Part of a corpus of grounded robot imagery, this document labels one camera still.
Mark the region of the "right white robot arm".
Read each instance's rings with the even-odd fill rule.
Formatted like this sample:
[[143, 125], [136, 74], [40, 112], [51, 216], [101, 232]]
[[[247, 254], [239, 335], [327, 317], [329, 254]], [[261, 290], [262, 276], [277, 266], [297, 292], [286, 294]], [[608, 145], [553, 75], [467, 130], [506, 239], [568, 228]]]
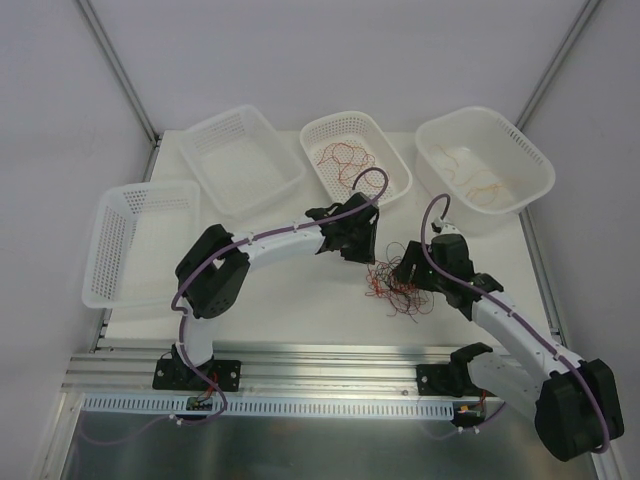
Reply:
[[492, 347], [477, 342], [454, 351], [446, 365], [418, 366], [423, 387], [457, 398], [476, 390], [498, 396], [532, 420], [542, 444], [561, 461], [604, 453], [623, 434], [611, 368], [600, 359], [584, 360], [533, 327], [496, 279], [475, 271], [462, 235], [410, 242], [393, 276], [403, 285], [443, 295], [518, 363], [505, 363]]

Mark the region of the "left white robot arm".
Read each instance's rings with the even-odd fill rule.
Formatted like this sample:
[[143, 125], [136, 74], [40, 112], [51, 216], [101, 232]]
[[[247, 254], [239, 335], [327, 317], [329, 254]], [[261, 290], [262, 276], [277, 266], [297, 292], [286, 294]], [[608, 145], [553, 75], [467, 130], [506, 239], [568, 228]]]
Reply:
[[349, 262], [375, 260], [377, 201], [356, 192], [345, 203], [312, 208], [297, 221], [265, 232], [234, 235], [216, 224], [198, 238], [175, 270], [178, 289], [171, 309], [182, 314], [174, 344], [176, 378], [203, 387], [213, 358], [212, 319], [236, 302], [247, 275], [296, 256], [339, 252]]

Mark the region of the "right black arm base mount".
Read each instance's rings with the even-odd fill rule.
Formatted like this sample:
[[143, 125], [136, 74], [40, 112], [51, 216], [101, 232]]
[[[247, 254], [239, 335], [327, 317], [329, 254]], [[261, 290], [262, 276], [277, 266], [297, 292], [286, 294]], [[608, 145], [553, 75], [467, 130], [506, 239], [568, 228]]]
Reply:
[[416, 384], [420, 396], [447, 396], [462, 398], [480, 396], [464, 367], [453, 364], [419, 364], [415, 368]]

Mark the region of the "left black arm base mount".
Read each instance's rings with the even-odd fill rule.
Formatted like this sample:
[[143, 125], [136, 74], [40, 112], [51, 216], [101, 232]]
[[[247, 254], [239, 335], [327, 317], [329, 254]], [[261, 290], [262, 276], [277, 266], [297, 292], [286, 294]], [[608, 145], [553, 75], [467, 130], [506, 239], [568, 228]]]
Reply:
[[216, 360], [212, 357], [198, 367], [200, 374], [179, 356], [175, 346], [157, 361], [152, 379], [152, 389], [158, 391], [204, 391], [211, 389], [206, 376], [224, 392], [237, 392], [241, 378], [242, 363], [239, 360]]

